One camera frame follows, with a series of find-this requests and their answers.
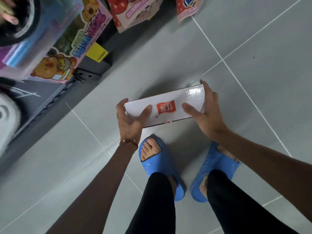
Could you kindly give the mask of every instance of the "white box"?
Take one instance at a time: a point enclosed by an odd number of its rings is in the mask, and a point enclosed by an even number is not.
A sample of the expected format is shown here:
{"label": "white box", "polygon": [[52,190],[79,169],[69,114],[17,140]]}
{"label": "white box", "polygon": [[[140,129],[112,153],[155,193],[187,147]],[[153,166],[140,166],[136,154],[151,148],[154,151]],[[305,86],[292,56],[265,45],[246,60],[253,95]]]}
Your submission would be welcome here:
{"label": "white box", "polygon": [[127,115],[130,118],[135,118],[142,113],[146,106],[151,104],[153,109],[150,117],[144,124],[145,128],[191,117],[183,111],[182,103],[188,103],[196,108],[196,110],[204,112],[204,101],[204,86],[196,85],[166,94],[128,102],[125,104],[125,108]]}

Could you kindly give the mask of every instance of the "cartoon bear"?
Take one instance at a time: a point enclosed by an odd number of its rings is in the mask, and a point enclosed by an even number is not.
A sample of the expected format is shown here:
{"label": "cartoon bear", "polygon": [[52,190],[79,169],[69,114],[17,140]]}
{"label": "cartoon bear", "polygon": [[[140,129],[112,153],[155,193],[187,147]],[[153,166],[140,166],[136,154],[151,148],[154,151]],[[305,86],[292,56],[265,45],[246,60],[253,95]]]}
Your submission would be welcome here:
{"label": "cartoon bear", "polygon": [[90,22],[99,9],[99,2],[97,0],[82,0],[82,2],[85,7],[82,11],[82,17],[86,22]]}
{"label": "cartoon bear", "polygon": [[73,67],[77,64],[75,57],[65,57],[63,54],[57,54],[56,50],[51,49],[47,57],[43,58],[37,67],[30,74],[44,79],[66,80],[72,76],[75,71]]}

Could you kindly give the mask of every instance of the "blue slide sandal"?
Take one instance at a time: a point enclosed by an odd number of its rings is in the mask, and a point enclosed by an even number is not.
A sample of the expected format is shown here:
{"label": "blue slide sandal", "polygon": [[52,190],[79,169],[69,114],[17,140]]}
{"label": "blue slide sandal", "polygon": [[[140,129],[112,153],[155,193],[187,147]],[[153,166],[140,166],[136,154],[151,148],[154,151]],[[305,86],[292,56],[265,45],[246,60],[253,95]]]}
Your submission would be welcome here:
{"label": "blue slide sandal", "polygon": [[220,153],[217,150],[218,145],[219,144],[216,142],[212,142],[207,157],[191,185],[191,195],[197,202],[204,203],[208,201],[199,189],[199,186],[206,175],[214,169],[219,169],[226,173],[228,178],[232,180],[236,169],[240,165],[240,162],[236,162],[232,158]]}
{"label": "blue slide sandal", "polygon": [[[161,151],[153,155],[152,157],[148,158],[147,160],[142,161],[141,160],[142,147],[148,138],[154,138],[161,147]],[[158,138],[157,136],[149,136],[145,140],[143,140],[138,150],[138,157],[149,177],[155,172],[163,173],[167,177],[170,175],[173,176],[175,182],[177,183],[177,191],[175,194],[174,201],[179,201],[184,197],[185,195],[184,183],[180,178],[179,174],[177,173],[177,170],[175,169],[173,163],[171,162],[170,157],[168,156],[168,149],[166,145],[162,142],[160,138]]]}

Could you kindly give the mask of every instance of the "leg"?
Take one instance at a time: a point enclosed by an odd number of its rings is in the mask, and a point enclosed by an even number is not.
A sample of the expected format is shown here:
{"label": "leg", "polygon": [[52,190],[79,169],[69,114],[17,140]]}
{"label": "leg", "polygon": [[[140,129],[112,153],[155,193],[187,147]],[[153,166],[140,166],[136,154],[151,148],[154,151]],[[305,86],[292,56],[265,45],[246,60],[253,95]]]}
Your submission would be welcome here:
{"label": "leg", "polygon": [[243,192],[221,170],[209,173],[207,197],[225,234],[297,233]]}
{"label": "leg", "polygon": [[153,173],[126,234],[174,234],[175,219],[171,182],[163,173]]}

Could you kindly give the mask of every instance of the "forearm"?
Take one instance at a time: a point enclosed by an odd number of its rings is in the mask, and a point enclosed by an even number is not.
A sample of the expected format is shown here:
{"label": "forearm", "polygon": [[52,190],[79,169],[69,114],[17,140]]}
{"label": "forearm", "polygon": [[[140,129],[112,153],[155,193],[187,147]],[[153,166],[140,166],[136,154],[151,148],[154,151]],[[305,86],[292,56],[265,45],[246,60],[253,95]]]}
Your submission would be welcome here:
{"label": "forearm", "polygon": [[239,158],[312,221],[312,165],[225,130],[214,140]]}
{"label": "forearm", "polygon": [[107,165],[47,233],[103,233],[111,204],[136,149],[132,143],[120,145]]}

